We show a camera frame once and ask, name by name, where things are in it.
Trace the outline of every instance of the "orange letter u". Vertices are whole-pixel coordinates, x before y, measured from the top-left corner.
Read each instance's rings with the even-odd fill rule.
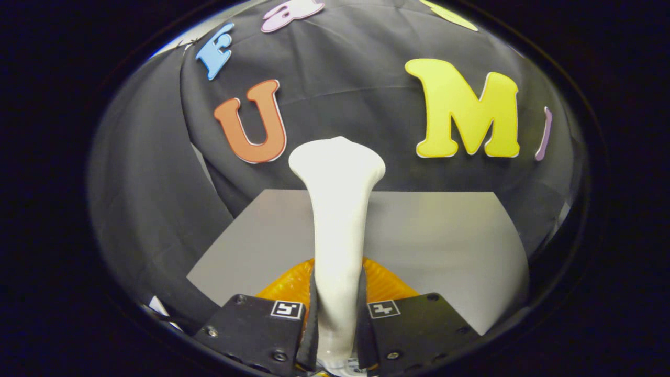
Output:
[[[277,89],[279,81],[267,80],[254,85],[247,92],[247,98],[256,102],[265,127],[266,138],[262,144],[249,141],[237,113],[240,108],[239,99],[229,99],[214,110],[214,118],[221,124],[232,151],[251,164],[274,161],[286,148],[286,130],[275,97]]]

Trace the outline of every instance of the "letter m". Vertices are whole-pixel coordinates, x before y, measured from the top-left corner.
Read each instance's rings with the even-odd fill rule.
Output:
[[[425,140],[418,143],[421,157],[451,157],[458,151],[452,140],[452,123],[461,135],[465,149],[475,154],[493,127],[484,152],[492,157],[516,157],[517,84],[511,78],[491,72],[486,77],[480,98],[465,78],[448,62],[437,59],[414,59],[405,70],[419,78],[426,106]]]

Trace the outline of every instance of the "white bone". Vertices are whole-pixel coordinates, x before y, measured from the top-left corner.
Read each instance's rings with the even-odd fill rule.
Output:
[[[342,136],[302,144],[289,166],[307,186],[314,212],[317,358],[328,370],[342,370],[354,345],[368,199],[386,166],[377,153]]]

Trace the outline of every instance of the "orange object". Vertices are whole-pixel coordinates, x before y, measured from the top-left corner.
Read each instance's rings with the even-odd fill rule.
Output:
[[[369,303],[406,299],[419,295],[391,271],[372,259],[363,257],[363,268],[367,277],[367,302]],[[303,303],[306,308],[305,318],[307,318],[310,309],[310,276],[313,269],[314,259],[306,260],[265,287],[257,297]]]
[[[258,164],[276,160],[286,148],[286,130],[275,97],[278,89],[279,81],[266,80],[247,92],[247,98],[256,102],[265,127],[266,138],[262,144],[253,144],[247,139],[237,113],[239,99],[229,99],[214,110],[214,118],[221,124],[232,151],[246,162]]]

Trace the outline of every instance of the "black cloth backdrop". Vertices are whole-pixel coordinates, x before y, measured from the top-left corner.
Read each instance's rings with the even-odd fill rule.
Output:
[[[205,321],[216,305],[187,273],[262,190],[304,188],[288,166],[294,148],[335,136],[383,158],[387,173],[376,190],[493,191],[527,255],[553,234],[572,204],[585,156],[565,99],[531,61],[486,30],[450,23],[419,1],[333,0],[317,15],[262,33],[263,14],[281,2],[244,9],[194,44],[153,57],[104,114],[90,163],[90,212],[105,260],[125,289],[144,302],[157,295],[179,314]],[[195,55],[228,22],[232,56],[210,81]],[[491,158],[483,146],[470,156],[453,131],[455,156],[419,158],[425,99],[420,81],[404,69],[414,58],[451,62],[477,95],[489,72],[512,78],[519,87],[519,156]],[[213,111],[240,98],[246,134],[262,142],[259,112],[246,93],[268,79],[281,85],[287,146],[273,162],[249,164],[232,152]],[[551,137],[536,162],[545,106],[553,113]]]

